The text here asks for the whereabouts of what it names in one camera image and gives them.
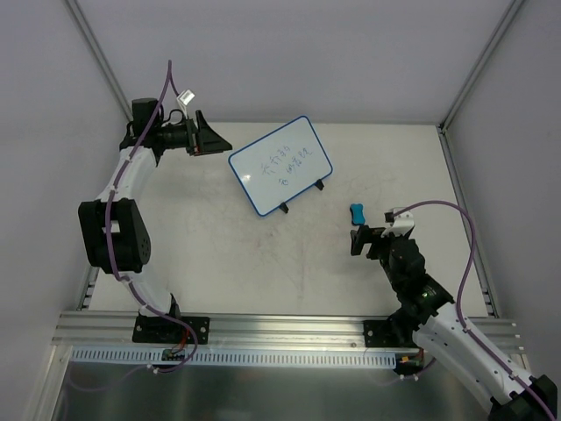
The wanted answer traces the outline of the blue whiteboard eraser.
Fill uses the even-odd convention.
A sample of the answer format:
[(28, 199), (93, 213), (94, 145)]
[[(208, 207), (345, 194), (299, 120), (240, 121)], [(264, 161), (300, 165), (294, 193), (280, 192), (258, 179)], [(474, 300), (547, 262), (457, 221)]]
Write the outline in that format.
[(362, 203), (352, 203), (350, 205), (352, 226), (361, 226), (366, 223), (364, 215), (364, 205)]

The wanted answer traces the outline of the blue framed whiteboard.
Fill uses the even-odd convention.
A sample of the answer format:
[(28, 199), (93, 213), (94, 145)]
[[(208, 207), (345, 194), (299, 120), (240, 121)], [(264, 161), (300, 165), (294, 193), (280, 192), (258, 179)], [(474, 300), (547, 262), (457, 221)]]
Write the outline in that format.
[(333, 172), (314, 126), (304, 115), (235, 151), (228, 163), (261, 217), (285, 208)]

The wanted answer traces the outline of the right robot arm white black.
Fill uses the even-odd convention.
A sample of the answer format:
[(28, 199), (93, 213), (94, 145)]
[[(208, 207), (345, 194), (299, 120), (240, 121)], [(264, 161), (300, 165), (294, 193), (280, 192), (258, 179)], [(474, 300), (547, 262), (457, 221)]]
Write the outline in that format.
[(503, 353), (467, 317), (452, 295), (425, 269), (425, 259), (409, 234), (360, 226), (351, 232), (351, 254), (381, 265), (400, 304), (383, 321), (366, 320), (367, 347), (416, 346), (471, 391), (490, 420), (557, 419), (557, 386), (535, 376)]

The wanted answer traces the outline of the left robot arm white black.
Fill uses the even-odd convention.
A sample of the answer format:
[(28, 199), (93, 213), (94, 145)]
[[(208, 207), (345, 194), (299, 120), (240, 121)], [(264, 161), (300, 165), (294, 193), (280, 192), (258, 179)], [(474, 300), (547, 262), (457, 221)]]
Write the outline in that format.
[(103, 191), (78, 208), (82, 238), (89, 264), (111, 275), (131, 293), (140, 316), (155, 318), (153, 332), (165, 342), (183, 331), (179, 306), (163, 287), (149, 261), (152, 243), (138, 208), (138, 200), (164, 152), (183, 149), (190, 156), (223, 153), (231, 143), (213, 130), (201, 111), (185, 112), (176, 123), (164, 118), (155, 98), (131, 103), (132, 121), (119, 145), (117, 167)]

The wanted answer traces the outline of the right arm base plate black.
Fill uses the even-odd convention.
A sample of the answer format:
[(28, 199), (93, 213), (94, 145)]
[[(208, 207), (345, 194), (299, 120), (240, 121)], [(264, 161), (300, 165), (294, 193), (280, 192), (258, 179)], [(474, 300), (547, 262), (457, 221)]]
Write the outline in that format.
[(414, 348), (412, 331), (409, 326), (391, 318), (363, 322), (366, 348)]

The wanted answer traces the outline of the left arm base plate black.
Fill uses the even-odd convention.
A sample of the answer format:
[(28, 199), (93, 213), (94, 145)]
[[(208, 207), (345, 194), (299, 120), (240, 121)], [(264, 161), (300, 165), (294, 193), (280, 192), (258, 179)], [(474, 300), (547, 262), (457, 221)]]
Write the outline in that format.
[[(199, 344), (206, 345), (209, 336), (210, 318), (182, 316), (181, 321), (196, 334)], [(131, 341), (140, 344), (179, 345), (182, 341), (194, 344), (194, 336), (185, 327), (160, 317), (138, 315)]]

